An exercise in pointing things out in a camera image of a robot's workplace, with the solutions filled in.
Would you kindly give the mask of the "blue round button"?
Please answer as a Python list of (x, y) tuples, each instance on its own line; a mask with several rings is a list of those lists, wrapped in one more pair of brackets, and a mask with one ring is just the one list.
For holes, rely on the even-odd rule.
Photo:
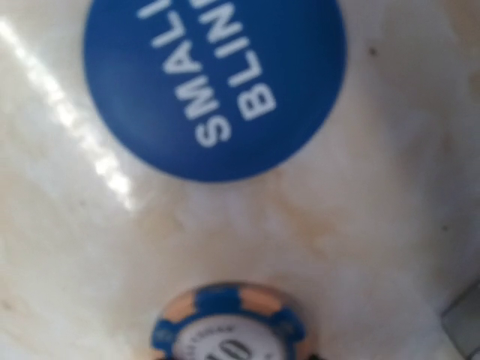
[(336, 1), (93, 1), (85, 78), (112, 134), (199, 182), (264, 173), (322, 127), (347, 39)]

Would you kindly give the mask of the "aluminium poker chip case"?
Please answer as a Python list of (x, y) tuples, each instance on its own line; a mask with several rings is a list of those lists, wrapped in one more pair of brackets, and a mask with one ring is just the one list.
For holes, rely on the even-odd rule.
[(442, 327), (464, 359), (479, 359), (479, 282), (462, 292), (442, 314)]

